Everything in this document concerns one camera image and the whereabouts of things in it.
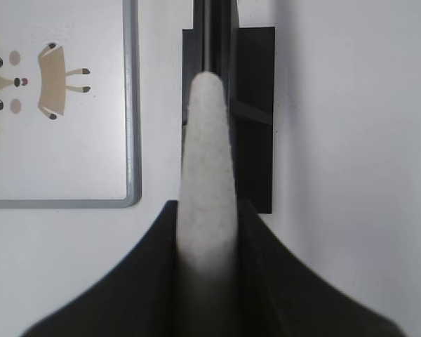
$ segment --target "black bracket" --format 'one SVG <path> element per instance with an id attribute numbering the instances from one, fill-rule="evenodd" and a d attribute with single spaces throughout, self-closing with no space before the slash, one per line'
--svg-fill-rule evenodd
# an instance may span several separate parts
<path id="1" fill-rule="evenodd" d="M 193 78 L 223 81 L 236 193 L 272 212 L 274 27 L 239 28 L 236 0 L 194 0 L 194 28 L 182 32 L 182 137 Z"/>

